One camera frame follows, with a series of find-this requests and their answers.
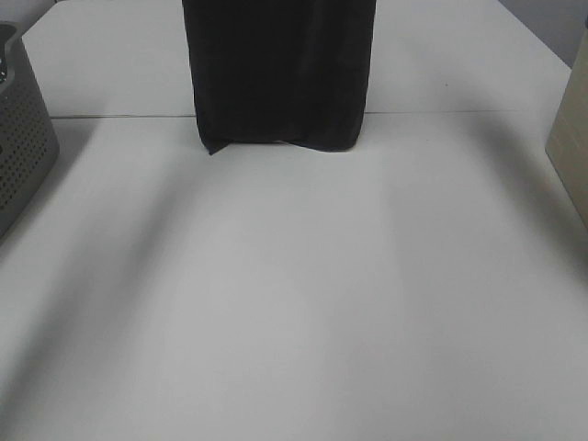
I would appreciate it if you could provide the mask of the dark navy towel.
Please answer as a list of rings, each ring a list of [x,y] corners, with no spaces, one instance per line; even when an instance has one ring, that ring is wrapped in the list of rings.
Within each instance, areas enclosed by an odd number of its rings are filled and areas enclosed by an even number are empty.
[[[198,135],[209,153],[284,142],[344,152],[367,102],[376,3],[183,3]]]

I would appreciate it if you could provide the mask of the grey perforated plastic basket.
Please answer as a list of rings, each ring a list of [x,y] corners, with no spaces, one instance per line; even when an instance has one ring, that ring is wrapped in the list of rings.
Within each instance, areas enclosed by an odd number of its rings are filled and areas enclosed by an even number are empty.
[[[1,234],[38,192],[60,152],[22,32],[1,23]]]

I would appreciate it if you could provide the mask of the beige woven storage box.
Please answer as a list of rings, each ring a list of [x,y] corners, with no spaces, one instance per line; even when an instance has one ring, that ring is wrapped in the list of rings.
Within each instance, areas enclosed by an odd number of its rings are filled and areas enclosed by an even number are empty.
[[[587,30],[571,67],[546,153],[587,227]]]

